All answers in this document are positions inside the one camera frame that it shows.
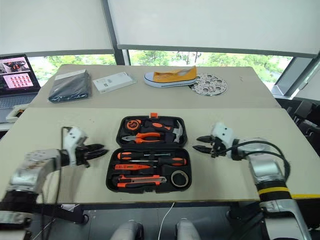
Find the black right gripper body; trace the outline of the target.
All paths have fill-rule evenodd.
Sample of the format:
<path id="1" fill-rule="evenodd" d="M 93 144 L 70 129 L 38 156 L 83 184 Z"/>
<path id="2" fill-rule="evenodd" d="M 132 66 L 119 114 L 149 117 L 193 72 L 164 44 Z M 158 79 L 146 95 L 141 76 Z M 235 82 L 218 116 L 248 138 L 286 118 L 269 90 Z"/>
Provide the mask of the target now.
<path id="1" fill-rule="evenodd" d="M 210 137 L 210 144 L 212 146 L 211 152 L 210 152 L 212 158 L 226 156 L 226 149 L 227 148 L 220 138 L 211 136 Z"/>

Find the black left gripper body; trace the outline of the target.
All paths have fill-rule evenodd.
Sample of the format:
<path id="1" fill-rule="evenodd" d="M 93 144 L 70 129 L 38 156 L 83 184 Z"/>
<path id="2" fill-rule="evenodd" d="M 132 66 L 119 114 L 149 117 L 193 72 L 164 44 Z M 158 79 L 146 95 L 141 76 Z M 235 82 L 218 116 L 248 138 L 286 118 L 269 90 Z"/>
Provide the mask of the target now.
<path id="1" fill-rule="evenodd" d="M 89 149 L 87 146 L 78 146 L 75 149 L 75 164 L 77 166 L 84 165 L 86 168 L 90 167 L 90 164 L 88 163 L 87 160 L 87 155 L 89 153 Z"/>

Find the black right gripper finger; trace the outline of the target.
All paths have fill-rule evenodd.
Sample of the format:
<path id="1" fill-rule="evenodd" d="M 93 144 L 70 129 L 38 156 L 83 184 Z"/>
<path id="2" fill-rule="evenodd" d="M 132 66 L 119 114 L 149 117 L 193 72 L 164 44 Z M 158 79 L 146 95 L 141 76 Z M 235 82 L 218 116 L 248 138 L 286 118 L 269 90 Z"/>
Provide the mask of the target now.
<path id="1" fill-rule="evenodd" d="M 193 148 L 201 153 L 204 153 L 204 154 L 211 154 L 212 153 L 212 148 L 204 146 L 204 145 L 194 145 Z"/>
<path id="2" fill-rule="evenodd" d="M 211 135 L 205 135 L 198 137 L 196 140 L 202 143 L 212 144 L 214 142 L 214 137 Z"/>

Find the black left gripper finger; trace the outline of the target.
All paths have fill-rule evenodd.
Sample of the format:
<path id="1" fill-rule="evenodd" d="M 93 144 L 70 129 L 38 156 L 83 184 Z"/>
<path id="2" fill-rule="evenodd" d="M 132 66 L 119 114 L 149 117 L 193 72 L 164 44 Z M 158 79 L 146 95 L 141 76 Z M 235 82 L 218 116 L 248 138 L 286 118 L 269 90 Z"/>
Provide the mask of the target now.
<path id="1" fill-rule="evenodd" d="M 100 149 L 100 150 L 92 151 L 92 152 L 88 153 L 88 159 L 89 160 L 96 159 L 96 158 L 99 158 L 99 157 L 106 155 L 107 153 L 108 153 L 107 149 Z"/>
<path id="2" fill-rule="evenodd" d="M 100 143 L 95 143 L 95 144 L 90 144 L 90 145 L 86 145 L 86 151 L 88 153 L 93 153 L 93 152 L 97 152 L 100 151 L 104 148 L 103 144 Z"/>

